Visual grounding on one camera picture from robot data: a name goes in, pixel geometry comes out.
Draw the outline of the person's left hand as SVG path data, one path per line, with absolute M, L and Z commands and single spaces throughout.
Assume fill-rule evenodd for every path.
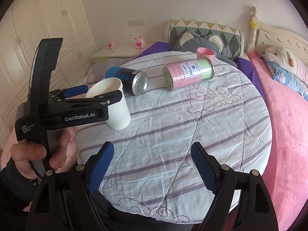
M 11 148 L 11 156 L 17 170 L 27 179 L 37 176 L 30 166 L 30 161 L 41 160 L 46 156 L 46 149 L 41 144 L 20 141 Z M 59 146 L 49 160 L 50 167 L 56 172 L 66 172 L 77 162 L 76 139 L 72 129 L 63 130 L 59 138 Z

